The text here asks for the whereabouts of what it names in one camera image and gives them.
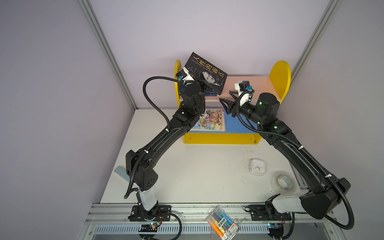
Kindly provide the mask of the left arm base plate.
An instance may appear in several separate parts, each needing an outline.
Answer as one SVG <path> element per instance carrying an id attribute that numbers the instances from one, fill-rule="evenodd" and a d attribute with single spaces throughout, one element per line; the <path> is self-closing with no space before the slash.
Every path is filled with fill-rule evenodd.
<path id="1" fill-rule="evenodd" d="M 171 211 L 171 205 L 156 205 L 150 211 L 146 211 L 141 205 L 135 205 L 128 220 L 130 222 L 169 222 Z"/>

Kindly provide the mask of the light blue thin book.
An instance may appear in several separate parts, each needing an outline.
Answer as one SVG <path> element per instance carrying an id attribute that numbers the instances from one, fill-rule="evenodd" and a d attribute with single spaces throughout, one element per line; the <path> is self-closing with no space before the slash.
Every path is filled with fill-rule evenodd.
<path id="1" fill-rule="evenodd" d="M 224 109 L 206 109 L 198 122 L 191 128 L 191 131 L 225 132 Z"/>

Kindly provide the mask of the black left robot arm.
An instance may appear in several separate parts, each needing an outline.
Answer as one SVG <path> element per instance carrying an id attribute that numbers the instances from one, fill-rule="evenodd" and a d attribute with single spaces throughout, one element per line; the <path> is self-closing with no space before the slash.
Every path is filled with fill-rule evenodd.
<path id="1" fill-rule="evenodd" d="M 157 107 L 147 94 L 147 85 L 153 80 L 167 80 L 186 85 L 183 101 L 173 115 L 168 119 L 165 113 Z M 137 189 L 138 201 L 141 207 L 147 211 L 153 211 L 158 201 L 152 189 L 158 179 L 154 171 L 158 160 L 180 137 L 185 135 L 197 123 L 205 111 L 205 92 L 210 90 L 209 83 L 203 76 L 194 80 L 175 80 L 168 77 L 151 77 L 143 84 L 143 94 L 147 101 L 164 117 L 166 127 L 147 145 L 134 152 L 130 150 L 126 154 L 126 171 L 130 177 L 129 186 L 124 196 L 129 197 L 132 190 Z"/>

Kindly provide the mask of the dark blue bottom book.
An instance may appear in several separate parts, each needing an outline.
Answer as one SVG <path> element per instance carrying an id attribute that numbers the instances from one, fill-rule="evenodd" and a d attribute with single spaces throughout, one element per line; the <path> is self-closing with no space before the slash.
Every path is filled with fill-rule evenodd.
<path id="1" fill-rule="evenodd" d="M 187 86 L 183 84 L 179 84 L 179 96 L 182 97 L 182 95 L 185 93 Z"/>

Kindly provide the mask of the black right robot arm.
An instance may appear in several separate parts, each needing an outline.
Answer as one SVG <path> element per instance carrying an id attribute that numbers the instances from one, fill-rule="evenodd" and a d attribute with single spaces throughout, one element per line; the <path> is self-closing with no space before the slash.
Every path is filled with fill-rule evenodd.
<path id="1" fill-rule="evenodd" d="M 244 127 L 258 133 L 269 145 L 286 157 L 308 186 L 306 193 L 293 195 L 291 201 L 288 196 L 274 197 L 272 205 L 275 210 L 307 213 L 318 220 L 326 218 L 341 229 L 352 229 L 355 218 L 346 197 L 351 187 L 348 180 L 338 179 L 322 166 L 298 141 L 292 130 L 277 118 L 280 102 L 275 95 L 262 93 L 256 104 L 253 105 L 248 101 L 242 104 L 241 100 L 250 95 L 249 91 L 245 91 L 238 97 L 234 97 L 232 101 L 221 98 L 220 103 L 227 114 L 238 118 Z M 340 202 L 344 203 L 348 214 L 348 223 L 345 225 L 328 216 L 328 213 Z"/>

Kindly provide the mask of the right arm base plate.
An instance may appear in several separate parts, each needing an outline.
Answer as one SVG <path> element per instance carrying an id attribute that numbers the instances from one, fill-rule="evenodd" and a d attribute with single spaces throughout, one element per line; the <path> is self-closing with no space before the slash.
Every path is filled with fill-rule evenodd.
<path id="1" fill-rule="evenodd" d="M 268 198 L 264 204 L 248 205 L 244 209 L 251 215 L 253 221 L 291 221 L 292 216 L 290 213 L 279 213 L 272 204 L 278 195 L 273 195 Z"/>

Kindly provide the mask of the black book gold lettering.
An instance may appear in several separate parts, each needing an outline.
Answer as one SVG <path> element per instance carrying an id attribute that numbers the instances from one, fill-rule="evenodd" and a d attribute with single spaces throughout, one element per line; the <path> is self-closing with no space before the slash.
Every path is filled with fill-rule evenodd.
<path id="1" fill-rule="evenodd" d="M 222 94 L 228 77 L 228 74 L 223 70 L 219 69 L 195 52 L 192 52 L 185 64 L 185 68 L 195 79 L 202 77 L 216 94 Z"/>

